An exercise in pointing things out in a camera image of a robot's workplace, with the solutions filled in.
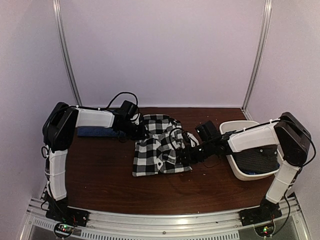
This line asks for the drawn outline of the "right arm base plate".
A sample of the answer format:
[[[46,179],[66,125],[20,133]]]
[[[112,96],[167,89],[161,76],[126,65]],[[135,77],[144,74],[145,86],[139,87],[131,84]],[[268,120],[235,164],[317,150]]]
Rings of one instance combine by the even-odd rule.
[[[243,209],[239,212],[239,217],[242,226],[256,225],[263,222],[268,222],[274,218],[282,216],[279,206],[268,207],[258,206],[254,208]]]

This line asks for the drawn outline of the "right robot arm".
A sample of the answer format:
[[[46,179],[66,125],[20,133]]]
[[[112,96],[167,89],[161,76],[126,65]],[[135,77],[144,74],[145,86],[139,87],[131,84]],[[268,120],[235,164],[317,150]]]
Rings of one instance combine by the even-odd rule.
[[[309,163],[309,149],[314,146],[310,133],[290,112],[260,124],[251,120],[223,122],[214,133],[208,129],[212,124],[208,121],[197,128],[202,143],[177,150],[178,159],[182,163],[198,163],[212,155],[230,157],[246,150],[276,145],[282,151],[282,162],[256,210],[259,220],[268,220],[303,167]]]

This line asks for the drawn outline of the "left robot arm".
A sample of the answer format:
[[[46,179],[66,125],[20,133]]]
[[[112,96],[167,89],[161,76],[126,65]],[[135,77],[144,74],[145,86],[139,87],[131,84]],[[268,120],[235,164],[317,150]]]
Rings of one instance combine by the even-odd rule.
[[[50,210],[61,222],[72,218],[65,184],[66,159],[79,127],[97,127],[123,132],[132,139],[144,136],[136,103],[125,100],[119,108],[84,107],[58,102],[42,127],[46,153],[45,176]]]

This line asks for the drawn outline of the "black white checked shirt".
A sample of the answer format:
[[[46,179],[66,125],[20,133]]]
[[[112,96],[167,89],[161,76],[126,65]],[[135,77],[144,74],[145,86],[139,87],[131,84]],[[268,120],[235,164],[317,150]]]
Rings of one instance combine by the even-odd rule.
[[[132,175],[134,177],[175,174],[192,171],[189,164],[179,163],[178,151],[185,148],[179,120],[164,114],[146,114],[141,123],[145,139],[135,142]]]

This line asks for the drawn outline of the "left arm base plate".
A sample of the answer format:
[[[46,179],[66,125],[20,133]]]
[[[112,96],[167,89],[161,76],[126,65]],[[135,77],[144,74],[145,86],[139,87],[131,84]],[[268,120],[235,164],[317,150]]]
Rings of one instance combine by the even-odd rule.
[[[86,210],[80,210],[70,207],[67,207],[65,210],[61,210],[56,206],[50,206],[45,214],[45,217],[76,227],[86,227],[89,219],[89,212]]]

